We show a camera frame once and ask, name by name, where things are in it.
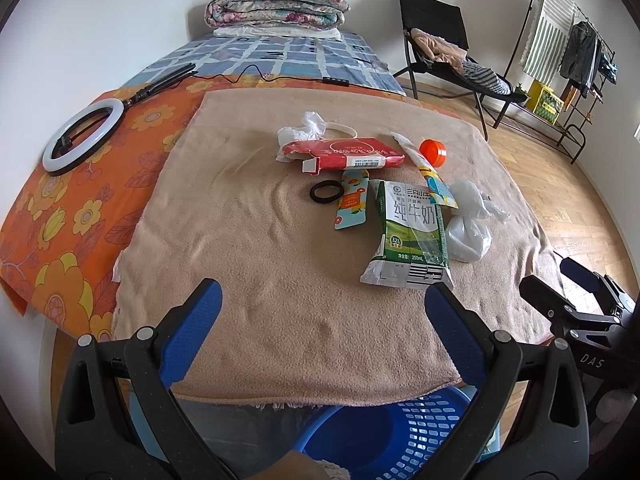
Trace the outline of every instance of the blue plaid bedsheet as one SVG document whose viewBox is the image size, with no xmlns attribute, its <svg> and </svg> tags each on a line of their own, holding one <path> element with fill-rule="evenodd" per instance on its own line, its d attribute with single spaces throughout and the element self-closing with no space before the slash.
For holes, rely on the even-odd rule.
<svg viewBox="0 0 640 480">
<path fill-rule="evenodd" d="M 218 38 L 209 33 L 164 56 L 127 81 L 143 84 L 185 63 L 195 63 L 199 75 L 238 75 L 256 64 L 266 76 L 336 77 L 353 84 L 406 95 L 386 63 L 362 37 L 342 32 L 342 41 L 315 38 Z M 245 74 L 255 73 L 249 68 Z"/>
</svg>

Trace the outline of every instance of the yellow crate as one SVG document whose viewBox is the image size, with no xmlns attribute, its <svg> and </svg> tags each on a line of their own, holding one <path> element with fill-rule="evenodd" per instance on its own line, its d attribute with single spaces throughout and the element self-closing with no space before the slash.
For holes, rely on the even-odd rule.
<svg viewBox="0 0 640 480">
<path fill-rule="evenodd" d="M 536 79 L 531 83 L 529 100 L 527 100 L 525 106 L 538 117 L 543 118 L 551 124 L 555 124 L 562 111 L 564 102 L 554 94 L 552 88 L 549 88 Z"/>
</svg>

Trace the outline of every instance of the laundry basket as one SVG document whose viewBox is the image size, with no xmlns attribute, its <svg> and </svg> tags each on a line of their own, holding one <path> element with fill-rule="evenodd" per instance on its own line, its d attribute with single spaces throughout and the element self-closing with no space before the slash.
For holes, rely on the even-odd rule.
<svg viewBox="0 0 640 480">
<path fill-rule="evenodd" d="M 435 453 L 469 402 L 450 386 L 384 406 L 321 408 L 294 449 L 347 469 L 351 480 L 408 480 Z"/>
</svg>

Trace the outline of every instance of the chair backrest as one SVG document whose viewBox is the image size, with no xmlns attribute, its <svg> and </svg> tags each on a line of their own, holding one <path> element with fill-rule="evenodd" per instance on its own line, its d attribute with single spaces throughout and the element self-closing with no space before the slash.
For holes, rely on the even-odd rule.
<svg viewBox="0 0 640 480">
<path fill-rule="evenodd" d="M 469 49 L 460 7 L 438 0 L 400 0 L 400 13 L 404 30 L 419 28 L 464 50 Z"/>
</svg>

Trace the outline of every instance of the orange bottle cap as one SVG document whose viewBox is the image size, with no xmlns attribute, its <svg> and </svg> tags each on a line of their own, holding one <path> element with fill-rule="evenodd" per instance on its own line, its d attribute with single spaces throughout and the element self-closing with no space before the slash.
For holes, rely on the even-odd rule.
<svg viewBox="0 0 640 480">
<path fill-rule="evenodd" d="M 426 139 L 419 150 L 434 168 L 439 168 L 447 160 L 447 149 L 439 140 Z"/>
</svg>

